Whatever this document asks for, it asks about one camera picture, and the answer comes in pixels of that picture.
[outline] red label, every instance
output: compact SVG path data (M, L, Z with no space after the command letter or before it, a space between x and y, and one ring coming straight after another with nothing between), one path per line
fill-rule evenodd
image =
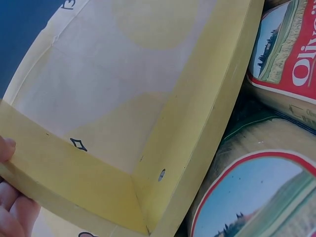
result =
M248 78L250 79L250 82L257 87L272 90L274 92L282 93L292 97L298 97L301 100L316 104L316 0L292 0L289 3L286 3L286 5L283 5L283 8L286 6L287 10L284 14L284 18L286 18L286 20L283 20L278 28L272 29L272 36L270 39L267 39L267 44L264 51L264 53L269 51L268 47L270 45L268 44L277 37L278 39L273 41L274 51L271 50L271 54L272 52L274 54L276 54L276 52L280 52L280 48L283 47L283 44L291 44L291 40L295 40L290 39L290 37L293 36L291 35L291 32L293 33L294 31L293 27L291 28L291 26L297 26L296 31L298 36L289 56L285 60L285 63L280 63L281 60L278 62L277 60L270 62L270 64L272 64L270 69L273 68L273 64L279 63L281 67L284 65L283 70L281 70L279 74L276 72L273 75L269 71L270 78L268 80L260 78L262 75L256 77L256 75L253 75L255 73L252 74L251 72L248 72ZM265 18L269 18L270 14L272 17L273 11L278 11L278 8L274 8L263 17L261 31L264 27L265 29L268 27L267 25L264 25ZM285 30L288 30L289 32L287 36L284 34ZM274 31L278 32L278 36L275 38L273 38ZM253 67L257 67L256 61L253 63Z

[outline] hand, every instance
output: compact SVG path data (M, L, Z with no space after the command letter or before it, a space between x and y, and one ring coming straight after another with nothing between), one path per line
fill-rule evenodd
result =
M15 152L15 141L0 136L0 162ZM22 195L7 182L0 180L0 236L31 237L40 206Z

